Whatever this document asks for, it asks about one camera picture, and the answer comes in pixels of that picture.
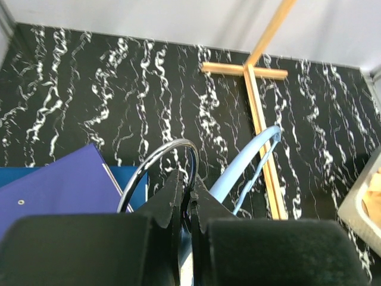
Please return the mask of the cream yellow t shirt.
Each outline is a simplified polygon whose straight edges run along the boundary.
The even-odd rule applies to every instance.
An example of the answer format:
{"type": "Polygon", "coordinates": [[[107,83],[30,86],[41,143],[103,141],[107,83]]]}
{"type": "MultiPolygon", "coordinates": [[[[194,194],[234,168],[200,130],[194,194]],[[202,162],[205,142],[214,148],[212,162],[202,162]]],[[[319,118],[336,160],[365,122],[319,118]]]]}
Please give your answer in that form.
{"type": "Polygon", "coordinates": [[[362,207],[371,220],[380,220],[380,169],[371,177],[369,188],[362,199],[362,207]]]}

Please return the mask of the light blue plastic hanger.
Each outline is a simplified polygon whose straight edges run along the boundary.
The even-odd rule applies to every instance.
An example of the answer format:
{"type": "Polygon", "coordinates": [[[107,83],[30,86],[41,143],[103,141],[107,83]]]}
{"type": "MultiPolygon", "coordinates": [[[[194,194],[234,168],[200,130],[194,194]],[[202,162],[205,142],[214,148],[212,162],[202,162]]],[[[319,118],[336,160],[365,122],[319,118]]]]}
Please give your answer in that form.
{"type": "MultiPolygon", "coordinates": [[[[224,199],[227,197],[232,187],[234,186],[235,182],[239,179],[243,171],[246,169],[247,165],[249,165],[249,163],[257,155],[260,149],[263,146],[265,146],[267,141],[272,140],[273,143],[270,147],[270,150],[265,152],[255,170],[254,176],[245,185],[244,189],[240,194],[237,205],[233,211],[233,214],[235,215],[240,209],[247,192],[253,187],[260,172],[262,171],[262,168],[272,155],[274,148],[280,142],[280,139],[281,130],[278,126],[271,126],[262,131],[259,135],[255,136],[248,144],[245,145],[243,150],[233,159],[233,161],[230,163],[230,165],[227,167],[224,173],[217,179],[215,184],[210,189],[210,194],[219,203],[222,203],[224,199]]],[[[132,177],[130,178],[126,187],[123,190],[120,201],[118,203],[117,213],[124,213],[126,211],[136,186],[138,185],[144,174],[147,172],[147,170],[165,153],[178,147],[188,148],[190,150],[192,158],[191,174],[188,180],[188,185],[186,187],[185,194],[186,202],[183,206],[184,208],[188,207],[190,190],[194,186],[196,175],[198,174],[199,155],[198,150],[192,141],[181,138],[167,142],[162,146],[158,147],[143,161],[143,163],[139,165],[139,167],[135,170],[135,172],[133,173],[132,177]]]]}

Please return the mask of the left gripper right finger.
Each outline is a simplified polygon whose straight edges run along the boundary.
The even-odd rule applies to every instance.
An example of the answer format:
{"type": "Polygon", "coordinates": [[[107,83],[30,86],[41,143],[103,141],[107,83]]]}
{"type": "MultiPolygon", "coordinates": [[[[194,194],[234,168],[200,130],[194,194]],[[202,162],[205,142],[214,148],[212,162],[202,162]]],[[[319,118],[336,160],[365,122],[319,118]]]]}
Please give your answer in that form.
{"type": "Polygon", "coordinates": [[[241,219],[196,179],[190,195],[195,285],[367,285],[332,220],[241,219]]]}

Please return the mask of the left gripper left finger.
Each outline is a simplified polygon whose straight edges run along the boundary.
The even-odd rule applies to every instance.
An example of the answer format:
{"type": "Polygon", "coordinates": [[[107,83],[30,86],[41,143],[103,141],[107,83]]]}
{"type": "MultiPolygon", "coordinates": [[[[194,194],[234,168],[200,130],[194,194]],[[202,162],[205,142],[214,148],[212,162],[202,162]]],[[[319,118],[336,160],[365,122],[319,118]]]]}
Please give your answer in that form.
{"type": "Polygon", "coordinates": [[[179,285],[183,176],[130,214],[29,216],[1,242],[2,285],[179,285]]]}

